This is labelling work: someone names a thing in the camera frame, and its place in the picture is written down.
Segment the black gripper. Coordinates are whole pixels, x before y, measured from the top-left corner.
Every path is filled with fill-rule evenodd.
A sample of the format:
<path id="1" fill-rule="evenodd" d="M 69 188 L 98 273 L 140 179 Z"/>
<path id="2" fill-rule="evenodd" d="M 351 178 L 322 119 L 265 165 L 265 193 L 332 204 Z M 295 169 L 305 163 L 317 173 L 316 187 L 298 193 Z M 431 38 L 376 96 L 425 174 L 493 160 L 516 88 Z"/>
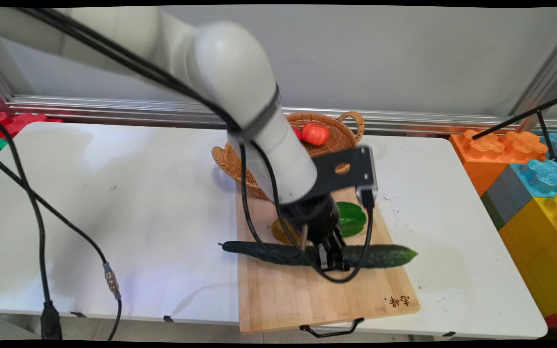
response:
<path id="1" fill-rule="evenodd" d="M 346 243 L 339 232 L 339 211 L 331 194 L 287 203 L 283 205 L 283 217 L 298 233 L 304 226 L 308 227 L 308 240 L 317 245 L 319 267 L 322 271 L 329 269 L 328 253 L 324 245 L 330 245 L 331 269 L 349 271 L 350 264 L 343 255 Z"/>

